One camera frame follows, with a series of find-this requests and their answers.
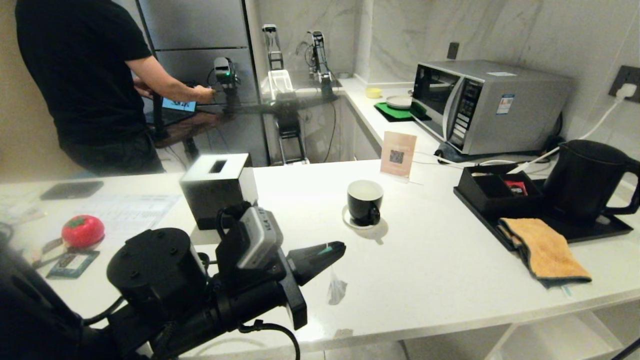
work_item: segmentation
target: black t-shirt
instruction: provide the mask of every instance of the black t-shirt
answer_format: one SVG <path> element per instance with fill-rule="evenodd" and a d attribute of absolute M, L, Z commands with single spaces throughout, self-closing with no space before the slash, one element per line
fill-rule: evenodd
<path fill-rule="evenodd" d="M 125 60 L 151 55 L 127 10 L 111 0 L 18 0 L 18 44 L 60 143 L 104 145 L 145 131 Z"/>

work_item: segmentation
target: black cup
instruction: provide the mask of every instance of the black cup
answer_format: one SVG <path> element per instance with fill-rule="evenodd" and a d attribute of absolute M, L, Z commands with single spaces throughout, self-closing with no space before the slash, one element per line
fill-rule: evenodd
<path fill-rule="evenodd" d="M 603 143 L 572 140 L 560 145 L 560 158 L 543 192 L 552 209 L 572 222 L 589 224 L 601 214 L 633 214 L 640 206 L 640 182 L 628 206 L 607 207 L 626 172 L 640 177 L 640 162 Z"/>
<path fill-rule="evenodd" d="M 347 188 L 347 204 L 351 220 L 357 226 L 377 225 L 380 222 L 382 186 L 370 180 L 358 180 Z"/>

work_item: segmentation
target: microwave handle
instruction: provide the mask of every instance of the microwave handle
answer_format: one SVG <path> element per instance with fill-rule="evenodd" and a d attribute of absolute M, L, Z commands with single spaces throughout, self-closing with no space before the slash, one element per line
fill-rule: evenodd
<path fill-rule="evenodd" d="M 462 82 L 464 82 L 464 80 L 465 77 L 460 76 L 460 79 L 458 80 L 458 82 L 456 82 L 456 84 L 453 86 L 453 90 L 451 91 L 453 96 L 449 96 L 449 98 L 447 99 L 447 104 L 444 107 L 444 114 L 442 114 L 442 137 L 445 141 L 449 139 L 449 134 L 451 133 L 449 124 L 451 124 L 451 127 L 453 127 L 453 124 L 455 123 L 455 121 L 449 122 L 449 116 L 451 116 L 452 114 L 451 108 L 453 107 L 453 104 L 458 104 L 458 102 L 460 101 L 460 88 L 462 87 Z"/>

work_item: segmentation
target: laptop screen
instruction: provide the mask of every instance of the laptop screen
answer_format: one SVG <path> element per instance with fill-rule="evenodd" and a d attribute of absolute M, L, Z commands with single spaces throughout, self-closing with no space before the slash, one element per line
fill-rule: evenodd
<path fill-rule="evenodd" d="M 164 97 L 162 100 L 162 107 L 165 109 L 176 109 L 176 110 L 194 112 L 196 111 L 196 102 L 195 101 L 189 101 L 189 102 L 173 101 Z"/>

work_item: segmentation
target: black phone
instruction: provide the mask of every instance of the black phone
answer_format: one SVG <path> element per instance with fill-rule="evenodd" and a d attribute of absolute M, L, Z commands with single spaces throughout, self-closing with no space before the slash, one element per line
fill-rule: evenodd
<path fill-rule="evenodd" d="M 102 181 L 55 184 L 40 196 L 40 200 L 82 199 L 93 195 L 102 185 Z"/>

